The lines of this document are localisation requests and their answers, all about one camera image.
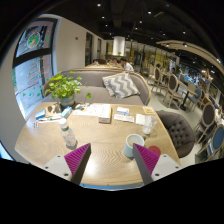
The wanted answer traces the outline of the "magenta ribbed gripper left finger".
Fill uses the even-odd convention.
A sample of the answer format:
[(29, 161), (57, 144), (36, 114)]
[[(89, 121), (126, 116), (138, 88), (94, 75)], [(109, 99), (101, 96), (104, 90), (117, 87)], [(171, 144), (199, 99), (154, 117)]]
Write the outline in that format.
[(91, 144), (85, 144), (70, 153), (56, 155), (44, 169), (54, 175), (79, 185), (91, 155)]

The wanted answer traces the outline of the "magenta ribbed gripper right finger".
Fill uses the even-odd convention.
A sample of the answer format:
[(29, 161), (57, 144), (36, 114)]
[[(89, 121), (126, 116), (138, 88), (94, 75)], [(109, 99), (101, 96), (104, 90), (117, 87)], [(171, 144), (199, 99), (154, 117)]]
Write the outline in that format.
[(143, 185), (148, 185), (182, 169), (169, 155), (158, 155), (138, 144), (133, 144), (133, 155), (140, 171)]

